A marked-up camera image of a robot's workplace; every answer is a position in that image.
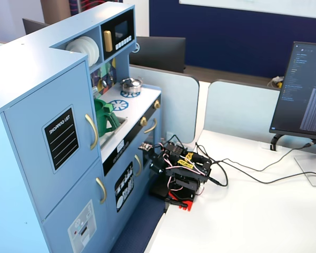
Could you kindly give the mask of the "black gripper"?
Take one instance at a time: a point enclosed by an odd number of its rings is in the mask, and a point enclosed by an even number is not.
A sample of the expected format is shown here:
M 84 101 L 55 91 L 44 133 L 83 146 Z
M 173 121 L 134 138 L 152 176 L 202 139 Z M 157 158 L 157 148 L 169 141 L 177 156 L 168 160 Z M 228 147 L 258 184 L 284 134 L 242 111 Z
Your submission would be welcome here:
M 155 153 L 154 149 L 148 152 L 149 159 L 151 160 L 149 168 L 153 173 L 159 174 L 157 178 L 159 189 L 168 189 L 172 181 L 171 176 L 163 174 L 166 168 L 172 166 L 169 160 L 170 154 L 171 152 L 167 150 L 161 151 L 159 154 Z

